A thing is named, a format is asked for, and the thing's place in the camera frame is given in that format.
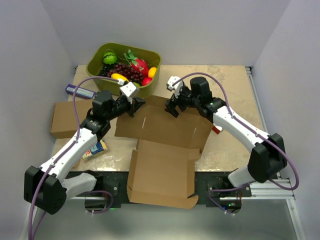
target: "flattened cardboard box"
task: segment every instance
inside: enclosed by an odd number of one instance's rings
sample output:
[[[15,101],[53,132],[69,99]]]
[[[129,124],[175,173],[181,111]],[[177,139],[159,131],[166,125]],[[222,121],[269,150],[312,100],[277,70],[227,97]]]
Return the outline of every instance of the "flattened cardboard box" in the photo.
[[[86,118],[87,112],[92,108],[92,99],[77,100],[76,111],[80,123]],[[72,101],[57,102],[54,105],[50,133],[57,139],[72,138],[77,131],[77,122]]]
[[[130,202],[191,209],[195,192],[195,160],[199,159],[212,124],[196,109],[165,111],[167,98],[149,96],[133,118],[117,119],[115,136],[138,139],[132,151],[127,194]]]

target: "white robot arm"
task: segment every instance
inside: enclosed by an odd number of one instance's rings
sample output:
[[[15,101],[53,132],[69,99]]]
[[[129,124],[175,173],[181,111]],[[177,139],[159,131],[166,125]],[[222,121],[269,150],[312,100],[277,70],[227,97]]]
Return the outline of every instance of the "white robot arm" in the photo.
[[[132,82],[121,86],[120,91],[122,95],[117,100],[113,99],[109,91],[98,92],[92,102],[92,109],[80,125],[79,133],[77,132],[56,155],[39,168],[30,166],[27,169],[24,174],[24,199],[27,202],[32,202],[40,179],[47,171],[47,178],[36,196],[35,205],[49,214],[55,214],[65,201],[72,197],[92,191],[96,187],[103,188],[102,177],[90,170],[70,179],[65,178],[85,152],[95,146],[108,132],[111,128],[110,120],[125,113],[133,117],[145,103],[136,97],[139,89]]]
[[[191,79],[191,89],[182,83],[183,81],[174,84],[177,80],[179,80],[178,77],[171,77],[167,83],[167,89],[176,92],[166,102],[166,111],[177,118],[179,113],[176,106],[182,111],[187,107],[196,108],[201,116],[227,130],[250,153],[248,165],[238,168],[228,175],[227,185],[229,188],[240,187],[255,181],[264,183],[287,165],[287,161],[277,150],[258,137],[261,135],[285,151],[284,141],[279,134],[270,135],[256,128],[240,117],[231,107],[228,108],[225,101],[218,97],[212,97],[209,84],[204,77]],[[256,134],[244,125],[249,126]]]

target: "yellow lemon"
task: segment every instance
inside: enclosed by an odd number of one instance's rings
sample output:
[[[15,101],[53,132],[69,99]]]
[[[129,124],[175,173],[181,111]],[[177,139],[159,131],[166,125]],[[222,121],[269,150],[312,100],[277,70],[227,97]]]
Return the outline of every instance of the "yellow lemon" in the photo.
[[[156,74],[156,71],[157,71],[156,67],[150,68],[149,71],[148,71],[148,77],[149,78],[153,78],[155,76],[155,74]]]

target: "white wall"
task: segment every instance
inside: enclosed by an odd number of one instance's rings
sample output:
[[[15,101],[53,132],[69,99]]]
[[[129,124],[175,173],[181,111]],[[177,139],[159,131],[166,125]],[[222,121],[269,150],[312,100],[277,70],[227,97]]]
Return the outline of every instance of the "white wall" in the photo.
[[[39,0],[0,2],[0,239],[18,239],[24,173],[50,157],[50,120],[73,67]]]
[[[290,0],[41,0],[66,51],[87,64],[117,42],[164,64],[252,66]]]
[[[307,239],[319,239],[320,1],[291,0],[253,67],[270,133],[284,137],[301,184],[296,203]]]

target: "cable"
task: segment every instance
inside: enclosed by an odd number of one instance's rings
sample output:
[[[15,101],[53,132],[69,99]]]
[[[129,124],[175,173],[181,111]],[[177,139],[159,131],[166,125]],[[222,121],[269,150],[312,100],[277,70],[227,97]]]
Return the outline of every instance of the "cable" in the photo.
[[[104,76],[91,76],[91,77],[88,77],[84,80],[82,80],[74,89],[74,92],[73,92],[73,95],[72,95],[72,106],[73,106],[73,112],[74,112],[74,115],[75,115],[75,120],[76,120],[76,137],[75,137],[75,140],[53,161],[53,164],[56,164],[60,158],[66,154],[75,144],[76,142],[78,141],[79,139],[79,136],[80,136],[80,121],[79,121],[79,117],[78,117],[78,113],[77,113],[77,108],[76,108],[76,92],[78,90],[78,88],[86,81],[88,80],[91,80],[91,79],[105,79],[105,80],[111,80],[111,81],[114,81],[114,82],[119,82],[118,80],[116,79],[113,79],[113,78],[110,78],[110,77],[104,77]],[[42,178],[40,179],[36,189],[35,189],[35,192],[33,194],[33,198],[32,198],[32,201],[31,201],[31,207],[30,207],[30,211],[29,211],[29,219],[28,219],[28,240],[34,240],[35,238],[35,232],[37,230],[37,228],[39,227],[40,225],[40,222],[41,220],[44,218],[45,216],[45,213],[41,216],[40,218],[40,221],[38,222],[37,226],[36,226],[36,229],[34,231],[34,234],[32,233],[32,228],[33,228],[33,224],[32,224],[32,220],[33,220],[33,216],[34,216],[34,209],[35,209],[35,206],[36,206],[36,199],[37,199],[37,196],[38,196],[38,193],[40,191],[40,188],[42,186],[42,184],[44,183],[47,175],[49,174],[50,170],[53,168],[53,165],[50,165],[48,167],[48,169],[45,171],[45,173],[43,174]]]
[[[220,209],[222,209],[225,213],[228,213],[228,214],[231,214],[231,215],[235,215],[234,213],[228,211],[227,209],[224,209],[219,203],[217,203],[215,200],[213,200],[213,198],[210,196],[210,193],[221,193],[221,192],[232,192],[232,191],[237,191],[239,189],[242,189],[244,187],[248,187],[249,184],[244,184],[244,185],[241,185],[241,186],[238,186],[238,187],[235,187],[235,188],[230,188],[230,189],[211,189],[209,190],[207,193],[208,193],[208,196],[209,196],[209,199]]]
[[[292,168],[292,171],[294,173],[294,177],[295,177],[295,185],[293,187],[286,187],[286,186],[283,186],[279,183],[277,183],[276,181],[272,180],[272,179],[269,179],[270,182],[274,183],[275,185],[277,185],[279,188],[282,188],[284,190],[289,190],[289,191],[293,191],[295,189],[298,188],[299,186],[299,183],[300,183],[300,180],[299,180],[299,176],[298,176],[298,172],[297,172],[297,169],[296,167],[294,166],[292,160],[290,159],[290,157],[284,152],[282,151],[282,149],[280,149],[277,145],[275,145],[273,142],[271,142],[270,140],[268,140],[267,138],[263,137],[262,135],[258,134],[254,129],[252,129],[250,126],[248,126],[247,124],[245,124],[243,121],[241,121],[239,118],[237,118],[235,115],[233,115],[232,111],[231,111],[231,108],[230,108],[230,105],[229,105],[229,101],[228,101],[228,97],[227,97],[227,94],[226,94],[226,91],[224,89],[224,87],[222,86],[222,84],[217,80],[215,79],[213,76],[207,74],[207,73],[204,73],[204,72],[193,72],[193,73],[189,73],[183,77],[181,77],[179,80],[177,80],[172,86],[176,85],[177,83],[183,81],[184,79],[190,77],[190,76],[193,76],[193,75],[204,75],[206,77],[209,77],[211,78],[212,80],[214,80],[220,87],[222,93],[223,93],[223,96],[224,96],[224,99],[225,99],[225,104],[226,104],[226,107],[228,109],[228,112],[230,113],[230,115],[238,122],[240,123],[242,126],[244,126],[246,129],[248,129],[250,132],[252,132],[253,134],[255,134],[257,137],[259,137],[260,139],[262,139],[263,141],[265,141],[266,143],[268,143],[269,145],[271,145],[273,148],[275,148],[286,160],[287,162],[289,163],[290,167]],[[243,188],[245,187],[246,184],[242,185],[242,186],[239,186],[239,187],[236,187],[236,188],[231,188],[231,189],[213,189],[213,190],[209,190],[208,193],[210,192],[230,192],[230,191],[235,191],[236,189],[238,188]],[[214,201],[210,196],[209,196],[210,200],[215,204],[217,205],[219,208],[225,210],[220,204],[218,204],[216,201]]]
[[[90,213],[93,213],[93,214],[102,214],[102,213],[108,211],[108,210],[111,208],[112,204],[114,203],[114,197],[113,197],[112,194],[111,194],[110,192],[108,192],[108,191],[97,190],[97,191],[88,191],[87,193],[88,193],[88,194],[99,194],[99,193],[107,194],[107,195],[110,196],[110,199],[111,199],[111,202],[110,202],[110,204],[109,204],[108,207],[105,207],[104,209],[102,209],[102,210],[100,210],[100,211],[88,210],[88,212],[90,212]]]

